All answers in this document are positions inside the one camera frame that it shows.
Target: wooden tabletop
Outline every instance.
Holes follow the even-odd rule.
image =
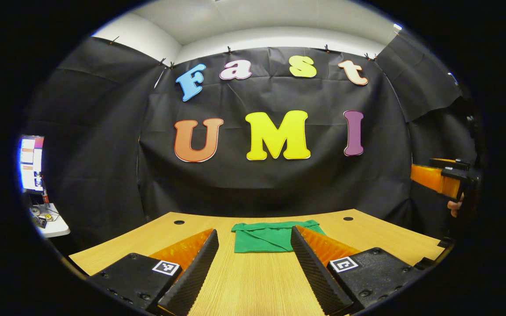
[[[389,224],[357,210],[278,218],[225,218],[170,212],[122,236],[70,256],[90,276],[130,252],[151,255],[184,238],[215,228],[219,249],[190,316],[322,316],[310,285],[293,252],[236,254],[237,223],[275,223],[313,219],[327,236],[367,250],[380,247],[414,265],[436,259],[439,240]],[[184,220],[184,224],[174,224]]]

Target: blue letter f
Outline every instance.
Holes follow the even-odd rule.
[[[198,64],[175,80],[175,82],[181,84],[181,88],[183,88],[183,102],[188,101],[202,90],[202,86],[196,86],[195,82],[202,83],[204,77],[200,71],[205,69],[206,66],[204,64]]]

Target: letter m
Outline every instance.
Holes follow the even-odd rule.
[[[265,112],[255,112],[245,116],[251,124],[251,151],[247,153],[249,160],[265,160],[267,153],[263,150],[263,142],[271,152],[273,158],[278,158],[286,142],[283,156],[286,159],[307,159],[311,156],[306,147],[304,122],[307,113],[304,111],[290,111],[282,120],[280,128],[276,128],[273,121]]]

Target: green towel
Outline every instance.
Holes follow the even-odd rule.
[[[307,222],[235,224],[231,228],[235,232],[234,252],[289,252],[292,227],[298,225],[325,235],[315,220]]]

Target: black fabric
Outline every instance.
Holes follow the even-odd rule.
[[[408,123],[414,164],[428,165],[430,158],[460,158],[463,162],[474,163],[474,140],[466,117],[457,112],[458,106],[463,104],[455,102]]]
[[[315,78],[297,78],[289,58],[309,56]],[[249,60],[253,75],[221,80],[231,60]],[[368,78],[366,86],[348,80],[337,64],[352,60]],[[175,80],[203,63],[202,91],[187,102]],[[303,110],[306,160],[249,161],[250,125],[245,116],[266,112],[279,127],[285,113]],[[364,153],[347,157],[346,110],[363,113]],[[196,120],[192,148],[205,143],[208,118],[224,120],[215,155],[201,163],[175,156],[175,122]],[[378,218],[409,198],[411,154],[408,131],[397,98],[382,70],[351,54],[310,48],[255,48],[216,54],[165,72],[149,98],[139,153],[140,192],[147,218],[167,212],[219,216],[291,216],[357,208]]]
[[[294,55],[314,60],[314,78],[290,73]],[[252,63],[250,78],[219,78],[227,62],[240,59]],[[338,66],[344,60],[362,67],[366,86],[348,80]],[[199,63],[206,66],[203,90],[183,102],[175,80]],[[469,134],[461,116],[439,100],[433,103],[443,106],[425,106],[419,118],[406,124],[407,111],[398,97],[414,87],[390,83],[386,69],[351,54],[285,47],[206,56],[171,70],[132,48],[89,38],[40,88],[23,132],[46,137],[48,193],[80,249],[167,212],[263,217],[357,208],[437,234],[444,222],[420,220],[430,211],[410,198],[412,151],[413,162],[422,164],[429,158],[472,157],[466,151]],[[424,81],[434,89],[434,80]],[[311,157],[287,160],[281,153],[277,159],[247,160],[251,131],[245,116],[266,112],[279,127],[291,110],[308,114],[305,136]],[[343,154],[347,110],[364,115],[360,156]],[[202,121],[208,118],[224,120],[216,154],[206,162],[183,162],[174,153],[174,124],[199,122],[191,142],[199,150],[205,143]]]
[[[448,236],[450,210],[446,207],[448,198],[436,191],[411,182],[412,223],[414,232],[441,239]]]
[[[406,122],[446,108],[462,91],[450,70],[421,42],[400,32],[376,58],[396,91]]]
[[[22,131],[45,136],[42,168],[50,202],[79,248],[146,220],[136,185],[139,127],[163,68],[137,50],[88,38],[50,76]]]

